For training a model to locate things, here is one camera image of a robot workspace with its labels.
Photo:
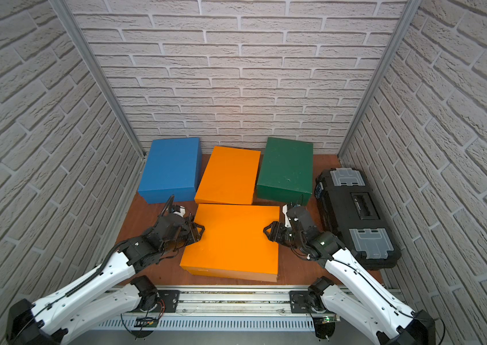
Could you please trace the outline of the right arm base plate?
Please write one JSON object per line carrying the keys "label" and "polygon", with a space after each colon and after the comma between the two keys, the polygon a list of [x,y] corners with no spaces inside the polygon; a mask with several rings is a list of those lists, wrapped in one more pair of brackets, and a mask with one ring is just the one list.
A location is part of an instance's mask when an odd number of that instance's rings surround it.
{"label": "right arm base plate", "polygon": [[291,290],[289,302],[292,313],[325,313],[325,307],[318,294],[304,290]]}

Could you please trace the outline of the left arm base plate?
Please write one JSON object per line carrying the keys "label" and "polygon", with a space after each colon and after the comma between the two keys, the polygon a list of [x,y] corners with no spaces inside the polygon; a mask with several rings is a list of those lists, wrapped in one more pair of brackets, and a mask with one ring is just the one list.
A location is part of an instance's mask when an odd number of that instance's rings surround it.
{"label": "left arm base plate", "polygon": [[174,313],[179,297],[179,290],[159,290],[156,293],[144,296],[137,308],[144,313]]}

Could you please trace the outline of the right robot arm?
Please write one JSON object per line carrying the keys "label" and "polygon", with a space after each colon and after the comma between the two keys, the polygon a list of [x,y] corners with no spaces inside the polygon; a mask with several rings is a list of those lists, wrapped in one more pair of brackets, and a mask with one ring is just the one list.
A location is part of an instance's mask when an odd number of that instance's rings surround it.
{"label": "right robot arm", "polygon": [[415,311],[396,298],[354,258],[330,231],[320,231],[304,206],[286,212],[289,225],[274,221],[263,233],[269,241],[290,248],[306,261],[316,262],[351,292],[348,297],[326,277],[309,287],[310,306],[335,313],[374,344],[440,344],[436,319]]}

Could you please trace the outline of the green shoebox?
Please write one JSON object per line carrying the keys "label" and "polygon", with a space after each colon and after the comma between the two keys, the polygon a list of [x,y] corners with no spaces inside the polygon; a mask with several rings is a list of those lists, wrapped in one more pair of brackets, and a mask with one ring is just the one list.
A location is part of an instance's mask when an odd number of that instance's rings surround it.
{"label": "green shoebox", "polygon": [[259,169],[256,197],[305,206],[312,185],[313,144],[270,137]]}

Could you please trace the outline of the orange shoebox front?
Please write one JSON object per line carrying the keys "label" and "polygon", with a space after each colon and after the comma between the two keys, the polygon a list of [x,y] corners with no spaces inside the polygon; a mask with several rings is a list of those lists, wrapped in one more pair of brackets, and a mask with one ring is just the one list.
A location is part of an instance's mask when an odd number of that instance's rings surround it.
{"label": "orange shoebox front", "polygon": [[193,275],[275,283],[279,245],[264,228],[279,221],[278,206],[201,204],[201,240],[185,248],[180,267]]}

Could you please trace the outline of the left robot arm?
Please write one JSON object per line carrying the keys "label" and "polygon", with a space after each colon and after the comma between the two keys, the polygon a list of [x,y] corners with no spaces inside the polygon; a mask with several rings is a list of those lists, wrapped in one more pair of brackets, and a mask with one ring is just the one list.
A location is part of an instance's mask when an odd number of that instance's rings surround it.
{"label": "left robot arm", "polygon": [[192,214],[158,217],[138,237],[116,244],[105,260],[69,285],[35,302],[23,299],[10,307],[8,344],[68,344],[112,316],[161,305],[157,288],[140,272],[178,250],[199,242],[204,226]]}

